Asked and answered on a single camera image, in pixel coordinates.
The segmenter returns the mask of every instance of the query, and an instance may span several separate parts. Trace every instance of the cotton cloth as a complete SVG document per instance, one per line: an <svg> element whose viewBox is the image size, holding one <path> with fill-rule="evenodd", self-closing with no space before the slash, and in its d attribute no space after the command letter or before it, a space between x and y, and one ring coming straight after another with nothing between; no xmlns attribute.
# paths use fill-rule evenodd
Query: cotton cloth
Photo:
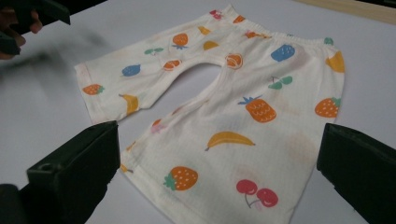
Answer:
<svg viewBox="0 0 396 224"><path fill-rule="evenodd" d="M150 108L196 64L220 66L121 153L121 170L175 223L286 224L338 114L345 67L332 44L270 32L227 6L76 70L99 123Z"/></svg>

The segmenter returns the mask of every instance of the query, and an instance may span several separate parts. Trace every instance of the pineapple print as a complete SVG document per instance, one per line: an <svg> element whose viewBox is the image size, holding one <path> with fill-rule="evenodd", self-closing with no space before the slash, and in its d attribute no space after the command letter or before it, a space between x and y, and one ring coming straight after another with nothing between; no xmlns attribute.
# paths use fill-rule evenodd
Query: pineapple print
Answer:
<svg viewBox="0 0 396 224"><path fill-rule="evenodd" d="M245 105L246 110L250 113L256 121L260 123L265 123L276 118L275 110L268 105L264 100L259 99L260 96L256 98L246 98L244 97L243 102L239 102L239 105Z"/></svg>

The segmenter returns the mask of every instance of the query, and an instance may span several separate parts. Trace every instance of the table surface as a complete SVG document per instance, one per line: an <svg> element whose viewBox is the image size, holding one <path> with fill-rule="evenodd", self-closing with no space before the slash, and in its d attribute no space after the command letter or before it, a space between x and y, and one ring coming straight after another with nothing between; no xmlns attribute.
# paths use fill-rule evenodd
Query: table surface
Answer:
<svg viewBox="0 0 396 224"><path fill-rule="evenodd" d="M268 30L304 38L330 36L343 51L346 82L335 123L396 147L396 26L291 0L111 0L24 35L21 55L0 62L0 183L19 188L25 171L91 126L74 66L121 49L212 9L232 4ZM120 150L211 83L220 68L197 65L184 72L148 110L119 122ZM87 223L172 223L120 173ZM291 224L366 221L316 169Z"/></svg>

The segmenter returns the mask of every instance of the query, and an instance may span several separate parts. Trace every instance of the white pants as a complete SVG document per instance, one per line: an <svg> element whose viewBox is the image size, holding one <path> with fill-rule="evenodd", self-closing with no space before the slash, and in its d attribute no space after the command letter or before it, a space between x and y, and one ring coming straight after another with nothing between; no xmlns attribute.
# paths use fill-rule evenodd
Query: white pants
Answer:
<svg viewBox="0 0 396 224"><path fill-rule="evenodd" d="M341 52L228 6L76 69L98 123L150 108L199 63L221 72L124 150L121 170L176 223L289 223L338 112Z"/></svg>

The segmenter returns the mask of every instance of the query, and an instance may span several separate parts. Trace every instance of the baby pants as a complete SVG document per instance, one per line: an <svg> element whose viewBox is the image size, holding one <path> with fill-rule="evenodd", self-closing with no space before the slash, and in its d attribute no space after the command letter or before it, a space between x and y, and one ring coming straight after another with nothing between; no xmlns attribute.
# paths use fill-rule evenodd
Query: baby pants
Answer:
<svg viewBox="0 0 396 224"><path fill-rule="evenodd" d="M199 63L221 72L153 119L120 169L175 223L289 223L339 110L341 52L330 38L270 32L228 6L76 70L99 123L150 108Z"/></svg>

